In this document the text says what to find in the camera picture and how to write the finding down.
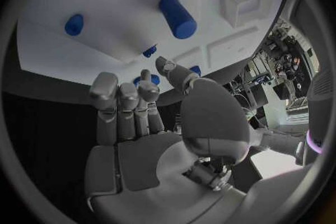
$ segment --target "purple light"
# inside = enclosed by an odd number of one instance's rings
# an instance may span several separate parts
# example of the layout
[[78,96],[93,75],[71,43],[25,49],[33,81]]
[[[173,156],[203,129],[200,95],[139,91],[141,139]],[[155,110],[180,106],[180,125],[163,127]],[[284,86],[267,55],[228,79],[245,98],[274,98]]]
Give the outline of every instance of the purple light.
[[307,140],[307,144],[308,144],[308,146],[310,146],[310,148],[311,148],[312,150],[314,150],[314,151],[317,152],[318,154],[321,154],[321,153],[322,153],[322,148],[319,147],[318,145],[316,145],[316,144],[314,143],[314,141],[311,139],[309,130],[307,131],[306,140]]

